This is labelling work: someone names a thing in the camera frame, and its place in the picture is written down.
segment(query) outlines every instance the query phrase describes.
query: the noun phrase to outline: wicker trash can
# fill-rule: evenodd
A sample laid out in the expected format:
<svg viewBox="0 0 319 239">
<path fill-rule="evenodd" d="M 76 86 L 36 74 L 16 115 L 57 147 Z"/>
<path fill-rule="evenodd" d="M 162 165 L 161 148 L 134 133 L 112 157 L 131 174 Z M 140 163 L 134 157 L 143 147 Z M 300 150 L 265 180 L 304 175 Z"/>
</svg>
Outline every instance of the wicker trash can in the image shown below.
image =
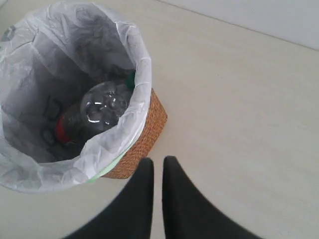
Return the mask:
<svg viewBox="0 0 319 239">
<path fill-rule="evenodd" d="M 103 177 L 117 179 L 130 177 L 137 168 L 140 160 L 148 155 L 162 132 L 166 121 L 167 114 L 152 89 L 150 109 L 140 138 L 123 156 L 116 167 Z"/>
</svg>

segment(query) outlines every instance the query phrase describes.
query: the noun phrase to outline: trash can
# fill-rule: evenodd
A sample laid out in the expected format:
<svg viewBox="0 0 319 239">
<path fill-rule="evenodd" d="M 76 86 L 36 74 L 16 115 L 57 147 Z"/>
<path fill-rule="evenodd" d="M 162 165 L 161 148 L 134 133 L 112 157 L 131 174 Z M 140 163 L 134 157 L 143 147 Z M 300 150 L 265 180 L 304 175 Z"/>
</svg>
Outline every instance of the trash can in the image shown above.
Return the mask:
<svg viewBox="0 0 319 239">
<path fill-rule="evenodd" d="M 106 78 L 132 71 L 134 91 L 116 126 L 76 155 L 56 140 L 68 107 Z M 167 120 L 139 29 L 94 3 L 57 2 L 10 27 L 0 43 L 0 86 L 0 184 L 20 192 L 127 178 Z"/>
</svg>

